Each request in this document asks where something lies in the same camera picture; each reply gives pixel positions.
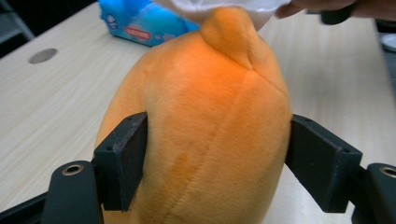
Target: white cloth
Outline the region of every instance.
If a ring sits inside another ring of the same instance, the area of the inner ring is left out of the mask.
[[[181,16],[201,23],[215,7],[242,7],[253,20],[256,30],[261,29],[277,8],[290,0],[154,0]]]

